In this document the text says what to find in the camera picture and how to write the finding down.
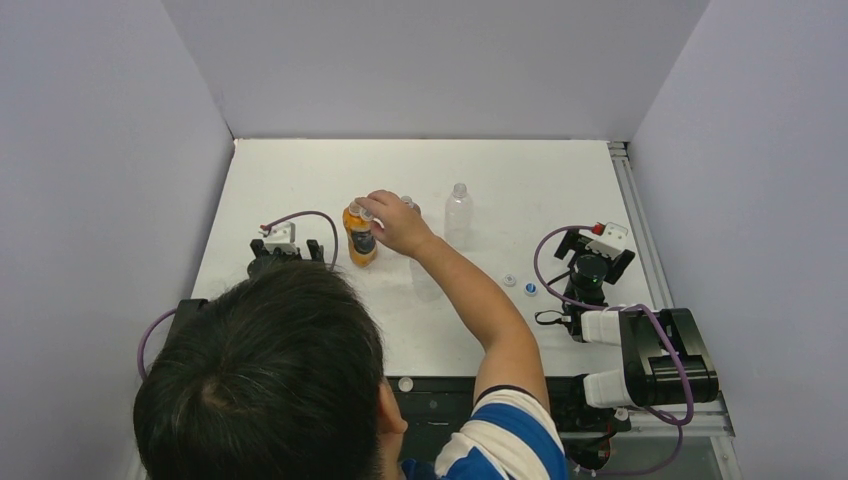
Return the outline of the clear bottle white cap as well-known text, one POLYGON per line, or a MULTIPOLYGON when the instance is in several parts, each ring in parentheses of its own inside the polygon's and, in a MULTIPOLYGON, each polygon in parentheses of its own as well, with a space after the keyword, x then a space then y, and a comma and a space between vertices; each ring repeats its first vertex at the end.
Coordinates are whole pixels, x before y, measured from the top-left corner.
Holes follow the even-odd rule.
POLYGON ((418 261, 410 259, 409 268, 413 291, 420 300, 430 302, 437 300, 442 295, 442 290, 437 282, 418 261))

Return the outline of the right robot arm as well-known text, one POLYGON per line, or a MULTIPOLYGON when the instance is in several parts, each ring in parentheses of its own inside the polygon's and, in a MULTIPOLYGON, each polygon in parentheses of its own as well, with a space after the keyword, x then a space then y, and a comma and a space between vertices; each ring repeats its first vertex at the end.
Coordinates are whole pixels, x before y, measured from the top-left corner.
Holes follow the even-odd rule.
POLYGON ((680 404, 692 413, 695 404, 714 401, 718 376, 690 310, 608 303, 605 286, 616 284, 635 258, 628 230, 598 223, 556 232, 562 238, 554 256, 567 269, 540 284, 562 304, 558 324, 578 343, 617 347, 621 354, 619 367, 581 377, 578 391, 563 402, 566 418, 588 427, 604 409, 680 404))

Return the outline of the person's right forearm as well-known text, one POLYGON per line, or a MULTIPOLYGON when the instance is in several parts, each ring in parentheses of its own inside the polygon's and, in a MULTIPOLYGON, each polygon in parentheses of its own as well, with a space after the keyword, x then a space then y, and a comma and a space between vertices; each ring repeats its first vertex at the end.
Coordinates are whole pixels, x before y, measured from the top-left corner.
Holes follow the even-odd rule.
POLYGON ((550 409, 540 349, 532 330, 506 293, 480 268, 434 234, 413 242, 405 254, 442 289, 484 356, 475 397, 498 386, 517 387, 550 409))

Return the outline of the clear bottle blue cap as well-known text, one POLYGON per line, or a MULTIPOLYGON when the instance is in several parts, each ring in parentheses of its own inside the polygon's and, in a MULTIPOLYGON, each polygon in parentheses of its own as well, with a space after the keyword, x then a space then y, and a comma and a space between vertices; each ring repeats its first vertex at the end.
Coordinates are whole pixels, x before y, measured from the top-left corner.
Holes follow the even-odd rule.
POLYGON ((456 183, 445 202, 444 238, 457 250, 465 250, 471 238, 474 203, 464 183, 456 183))

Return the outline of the gold red label bottle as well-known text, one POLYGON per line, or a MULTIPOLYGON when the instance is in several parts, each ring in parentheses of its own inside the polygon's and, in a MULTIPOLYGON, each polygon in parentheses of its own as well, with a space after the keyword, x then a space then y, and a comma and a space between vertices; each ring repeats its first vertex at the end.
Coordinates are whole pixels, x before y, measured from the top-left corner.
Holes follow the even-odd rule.
POLYGON ((402 196, 401 201, 418 214, 421 213, 420 206, 410 196, 402 196))

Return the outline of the person's right hand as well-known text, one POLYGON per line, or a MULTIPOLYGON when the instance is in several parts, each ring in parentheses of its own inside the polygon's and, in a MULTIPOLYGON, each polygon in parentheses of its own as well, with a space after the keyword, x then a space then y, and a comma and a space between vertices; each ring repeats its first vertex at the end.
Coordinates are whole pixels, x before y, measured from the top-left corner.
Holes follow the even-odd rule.
POLYGON ((397 253, 418 258, 437 241, 421 215, 388 190, 376 190, 354 202, 374 218, 374 237, 397 253))

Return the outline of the orange blue label bottle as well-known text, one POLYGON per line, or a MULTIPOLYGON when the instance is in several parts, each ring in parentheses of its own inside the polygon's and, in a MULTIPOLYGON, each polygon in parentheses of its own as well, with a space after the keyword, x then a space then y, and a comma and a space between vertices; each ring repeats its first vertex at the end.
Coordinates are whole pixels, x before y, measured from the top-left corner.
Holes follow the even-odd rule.
POLYGON ((355 201, 343 211, 342 222, 351 261, 358 267, 369 266, 377 255, 377 241, 372 232, 373 214, 355 201))

